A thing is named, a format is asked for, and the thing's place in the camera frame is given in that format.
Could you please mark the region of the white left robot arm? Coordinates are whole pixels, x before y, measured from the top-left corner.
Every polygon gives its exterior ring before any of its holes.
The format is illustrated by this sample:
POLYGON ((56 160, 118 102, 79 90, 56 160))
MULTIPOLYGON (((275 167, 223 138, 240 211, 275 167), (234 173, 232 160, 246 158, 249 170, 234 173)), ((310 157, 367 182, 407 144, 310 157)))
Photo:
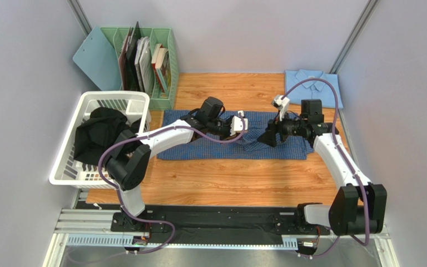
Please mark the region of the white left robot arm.
POLYGON ((116 190, 123 214, 131 220, 140 219, 145 210, 140 184, 145 178, 149 161, 178 145, 204 138, 218 144, 233 143, 245 134, 247 119, 243 111, 223 120, 223 102, 209 97, 200 108, 189 111, 175 122, 162 128, 145 132, 121 133, 115 143, 100 157, 98 168, 106 169, 107 181, 116 190))

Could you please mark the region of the blue checked long sleeve shirt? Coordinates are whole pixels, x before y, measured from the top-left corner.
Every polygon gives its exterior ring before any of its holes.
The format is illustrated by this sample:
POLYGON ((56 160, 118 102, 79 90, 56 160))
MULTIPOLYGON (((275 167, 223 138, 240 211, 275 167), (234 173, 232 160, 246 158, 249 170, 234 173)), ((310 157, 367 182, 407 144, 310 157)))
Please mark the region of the blue checked long sleeve shirt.
POLYGON ((274 118, 274 112, 245 111, 249 120, 248 131, 239 141, 229 144, 219 144, 205 138, 200 138, 188 144, 177 145, 160 152, 160 160, 200 160, 200 159, 280 159, 306 160, 313 153, 310 144, 302 137, 291 136, 281 142, 277 136, 277 146, 271 147, 257 141, 267 126, 268 120, 274 118))

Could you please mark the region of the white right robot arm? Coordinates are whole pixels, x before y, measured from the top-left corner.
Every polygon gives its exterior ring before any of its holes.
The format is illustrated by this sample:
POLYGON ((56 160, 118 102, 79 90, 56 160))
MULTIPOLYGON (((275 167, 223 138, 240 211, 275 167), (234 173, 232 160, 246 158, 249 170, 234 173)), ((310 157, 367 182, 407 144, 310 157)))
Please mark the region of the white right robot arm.
POLYGON ((290 136, 306 140, 331 173, 337 194, 331 205, 298 205, 300 225, 321 225, 337 236, 378 234, 384 226, 387 191, 364 175, 348 154, 333 122, 325 122, 320 100, 303 100, 298 116, 288 114, 290 100, 277 95, 278 114, 267 123, 258 142, 277 146, 290 136))

